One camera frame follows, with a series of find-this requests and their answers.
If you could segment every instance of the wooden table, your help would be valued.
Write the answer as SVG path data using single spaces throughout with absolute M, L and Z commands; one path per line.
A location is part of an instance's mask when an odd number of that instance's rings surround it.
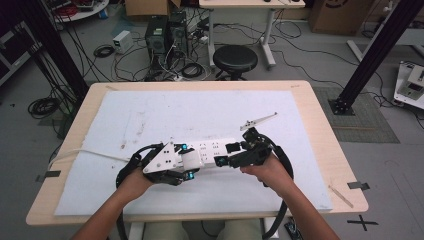
M 96 116 L 103 96 L 108 91 L 205 91 L 205 90 L 281 90 L 291 91 L 302 118 L 304 128 L 310 139 L 318 166 L 325 184 L 331 185 L 328 192 L 333 203 L 329 213 L 364 212 L 368 203 L 360 189 L 350 189 L 349 182 L 356 178 L 340 148 L 339 143 L 324 112 L 308 82 L 306 81 L 234 81 L 234 82 L 178 82 L 178 83 L 97 83 L 91 86 L 69 133 L 63 142 L 59 154 L 78 149 Z M 84 223 L 89 216 L 55 216 L 54 212 L 64 189 L 67 175 L 76 154 L 53 164 L 51 171 L 61 171 L 59 177 L 46 178 L 27 216 L 29 225 L 58 225 Z M 231 215 L 214 215 L 214 218 L 231 218 Z M 128 216 L 126 220 L 198 220 L 210 219 L 208 216 Z
M 270 2 L 265 2 L 264 0 L 200 0 L 199 4 L 202 8 L 209 9 L 209 42 L 208 42 L 208 52 L 209 52 L 209 64 L 211 67 L 215 67 L 213 62 L 213 54 L 215 53 L 214 45 L 214 9 L 218 8 L 229 8 L 229 9 L 246 9 L 246 8 L 258 8 L 258 9 L 269 9 L 267 17 L 267 26 L 264 33 L 264 36 L 260 39 L 261 47 L 265 53 L 268 68 L 271 68 L 276 65 L 274 57 L 272 56 L 271 49 L 269 48 L 268 41 L 271 34 L 272 23 L 274 20 L 275 9 L 286 9 L 286 8 L 303 8 L 305 7 L 305 2 L 300 0 L 299 2 L 294 2 L 291 0 L 271 0 Z

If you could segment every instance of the stool seat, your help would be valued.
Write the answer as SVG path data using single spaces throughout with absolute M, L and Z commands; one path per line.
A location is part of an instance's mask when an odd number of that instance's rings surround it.
M 219 69 L 229 73 L 231 80 L 238 80 L 242 73 L 256 67 L 258 56 L 245 46 L 226 45 L 215 51 L 213 62 Z

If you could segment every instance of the floor mat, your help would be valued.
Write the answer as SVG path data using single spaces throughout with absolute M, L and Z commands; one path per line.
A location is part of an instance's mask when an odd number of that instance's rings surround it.
M 340 88 L 314 88 L 314 92 L 340 142 L 400 143 L 390 125 L 368 94 L 360 94 L 352 108 L 354 116 L 334 115 L 328 103 L 341 93 Z

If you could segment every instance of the black tape mark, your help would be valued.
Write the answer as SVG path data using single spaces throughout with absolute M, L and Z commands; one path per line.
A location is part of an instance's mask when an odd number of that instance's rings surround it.
M 36 182 L 44 182 L 44 179 L 48 178 L 48 177 L 59 177 L 60 176 L 60 171 L 47 171 L 44 176 L 38 175 L 37 178 L 35 179 Z
M 364 231 L 368 231 L 366 224 L 378 225 L 378 223 L 376 222 L 364 221 L 362 215 L 359 215 L 359 219 L 361 219 L 361 221 L 347 220 L 347 223 L 362 224 L 362 227 L 364 227 Z
M 48 177 L 59 177 L 59 175 L 60 175 L 60 171 L 48 171 L 44 175 L 44 178 L 48 178 Z
M 349 186 L 350 189 L 360 188 L 362 191 L 370 189 L 370 185 L 368 185 L 368 183 L 361 183 L 359 181 L 347 183 L 347 185 Z

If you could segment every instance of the person's right hand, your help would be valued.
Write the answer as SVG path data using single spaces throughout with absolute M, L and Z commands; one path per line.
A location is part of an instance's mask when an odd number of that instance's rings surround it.
M 243 173 L 256 176 L 260 182 L 272 188 L 280 197 L 283 197 L 289 188 L 294 185 L 293 179 L 273 153 L 270 154 L 263 165 L 241 167 L 240 170 Z
M 144 175 L 140 167 L 134 169 L 116 190 L 116 194 L 124 203 L 129 203 L 144 194 L 153 185 Z

